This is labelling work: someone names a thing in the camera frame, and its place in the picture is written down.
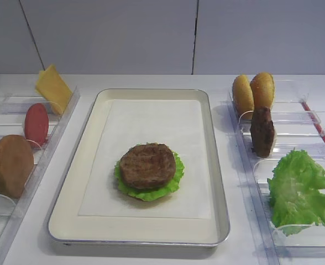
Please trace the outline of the clear acrylic left rack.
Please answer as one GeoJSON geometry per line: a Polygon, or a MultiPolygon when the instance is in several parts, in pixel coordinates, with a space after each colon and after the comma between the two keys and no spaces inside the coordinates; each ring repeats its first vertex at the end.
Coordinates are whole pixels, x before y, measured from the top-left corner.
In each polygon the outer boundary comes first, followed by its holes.
{"type": "Polygon", "coordinates": [[[74,90],[67,107],[41,96],[7,95],[0,101],[0,264],[80,98],[74,90]]]}

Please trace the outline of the green lettuce leaf in rack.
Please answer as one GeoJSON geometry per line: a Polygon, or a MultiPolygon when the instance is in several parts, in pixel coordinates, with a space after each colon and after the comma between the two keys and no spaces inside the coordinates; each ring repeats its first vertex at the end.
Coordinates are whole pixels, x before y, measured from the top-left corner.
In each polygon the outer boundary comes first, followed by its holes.
{"type": "Polygon", "coordinates": [[[267,179],[271,221],[286,236],[325,226],[325,169],[305,150],[282,157],[267,179]]]}

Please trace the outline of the yellow cheese slice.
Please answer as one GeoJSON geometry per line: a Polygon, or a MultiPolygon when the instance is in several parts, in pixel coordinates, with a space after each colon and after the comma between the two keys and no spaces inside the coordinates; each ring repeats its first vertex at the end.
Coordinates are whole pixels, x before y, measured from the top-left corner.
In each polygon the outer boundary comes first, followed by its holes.
{"type": "Polygon", "coordinates": [[[50,102],[52,111],[62,116],[72,96],[72,91],[61,78],[55,65],[39,72],[35,90],[50,102]]]}

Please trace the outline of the clear acrylic rack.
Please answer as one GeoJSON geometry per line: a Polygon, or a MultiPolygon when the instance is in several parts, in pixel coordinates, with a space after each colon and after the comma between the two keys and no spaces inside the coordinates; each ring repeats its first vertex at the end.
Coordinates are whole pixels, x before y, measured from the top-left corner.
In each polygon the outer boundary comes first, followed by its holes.
{"type": "Polygon", "coordinates": [[[255,251],[260,264],[325,264],[325,110],[307,83],[274,83],[268,108],[226,102],[255,251]]]}
{"type": "Polygon", "coordinates": [[[80,98],[74,90],[67,107],[41,96],[7,95],[0,101],[0,264],[80,98]]]}

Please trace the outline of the brown meat patty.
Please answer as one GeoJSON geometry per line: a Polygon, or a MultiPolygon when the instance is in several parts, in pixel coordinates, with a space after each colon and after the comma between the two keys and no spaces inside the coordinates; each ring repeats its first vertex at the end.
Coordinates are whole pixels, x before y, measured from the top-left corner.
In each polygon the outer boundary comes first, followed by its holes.
{"type": "Polygon", "coordinates": [[[174,154],[165,144],[143,144],[129,149],[119,162],[123,183],[138,190],[162,188],[175,175],[174,154]]]}
{"type": "Polygon", "coordinates": [[[268,157],[275,137],[275,129],[269,107],[260,107],[253,111],[250,133],[253,150],[256,155],[261,158],[268,157]]]}

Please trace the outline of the brown bun half left rack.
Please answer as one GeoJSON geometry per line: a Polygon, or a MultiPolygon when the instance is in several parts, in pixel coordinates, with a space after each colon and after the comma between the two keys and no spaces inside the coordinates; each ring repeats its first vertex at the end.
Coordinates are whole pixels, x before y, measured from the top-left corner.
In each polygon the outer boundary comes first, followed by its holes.
{"type": "Polygon", "coordinates": [[[32,148],[23,136],[0,139],[0,194],[19,199],[33,167],[32,148]]]}

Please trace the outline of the sesame bun half right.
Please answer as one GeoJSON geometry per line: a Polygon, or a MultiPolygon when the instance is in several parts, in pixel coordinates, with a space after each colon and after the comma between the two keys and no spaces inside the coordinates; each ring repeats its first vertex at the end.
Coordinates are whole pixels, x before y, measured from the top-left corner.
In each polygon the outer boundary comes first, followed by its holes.
{"type": "Polygon", "coordinates": [[[271,108],[275,96],[273,76],[268,72],[258,73],[250,82],[253,93],[254,108],[271,108]]]}

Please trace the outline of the red tomato slice in rack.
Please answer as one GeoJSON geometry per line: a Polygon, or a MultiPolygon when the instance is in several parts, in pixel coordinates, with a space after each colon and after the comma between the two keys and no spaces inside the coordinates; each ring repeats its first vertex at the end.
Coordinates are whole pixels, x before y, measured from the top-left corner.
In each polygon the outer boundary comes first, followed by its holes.
{"type": "Polygon", "coordinates": [[[38,148],[46,143],[49,118],[43,104],[33,104],[27,111],[24,122],[25,138],[31,147],[38,148]]]}

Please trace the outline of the cream metal tray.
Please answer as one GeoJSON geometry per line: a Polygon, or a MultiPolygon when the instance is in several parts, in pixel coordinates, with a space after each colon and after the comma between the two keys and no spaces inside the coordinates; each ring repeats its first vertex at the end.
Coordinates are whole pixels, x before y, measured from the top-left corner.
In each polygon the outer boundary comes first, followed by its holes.
{"type": "Polygon", "coordinates": [[[48,230],[68,243],[224,241],[230,224],[207,93],[99,92],[48,230]]]}

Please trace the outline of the white paper liner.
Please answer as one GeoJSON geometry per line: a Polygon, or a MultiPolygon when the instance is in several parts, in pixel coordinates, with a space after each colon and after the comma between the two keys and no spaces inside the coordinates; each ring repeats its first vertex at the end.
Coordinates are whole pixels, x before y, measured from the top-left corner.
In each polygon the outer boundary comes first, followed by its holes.
{"type": "Polygon", "coordinates": [[[196,100],[114,100],[101,132],[81,216],[211,217],[211,188],[200,103],[196,100]],[[156,142],[181,158],[179,189],[152,202],[123,194],[114,166],[133,146],[156,142]]]}

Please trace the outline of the green lettuce leaf on tray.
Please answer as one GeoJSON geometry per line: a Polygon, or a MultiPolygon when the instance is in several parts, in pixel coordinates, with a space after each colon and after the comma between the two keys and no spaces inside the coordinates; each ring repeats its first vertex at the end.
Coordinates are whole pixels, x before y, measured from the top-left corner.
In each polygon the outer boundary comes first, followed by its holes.
{"type": "Polygon", "coordinates": [[[162,198],[164,196],[167,196],[179,189],[179,184],[181,178],[184,176],[184,169],[185,166],[180,159],[179,155],[172,151],[174,154],[175,162],[176,162],[176,172],[173,176],[172,180],[168,182],[168,184],[162,188],[156,188],[156,189],[146,189],[146,190],[138,190],[135,188],[131,188],[123,183],[123,180],[121,178],[120,169],[119,169],[119,161],[116,162],[115,168],[114,168],[114,176],[117,180],[117,187],[118,189],[133,198],[142,200],[144,202],[152,202],[159,198],[162,198]]]}

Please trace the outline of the clear acrylic right rack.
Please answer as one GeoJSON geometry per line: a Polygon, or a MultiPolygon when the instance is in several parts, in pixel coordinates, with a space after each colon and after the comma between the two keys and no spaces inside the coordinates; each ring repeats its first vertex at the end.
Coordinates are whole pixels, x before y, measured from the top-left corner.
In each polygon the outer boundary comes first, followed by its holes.
{"type": "Polygon", "coordinates": [[[325,110],[307,83],[274,83],[268,108],[226,102],[255,251],[260,264],[325,264],[325,110]]]}

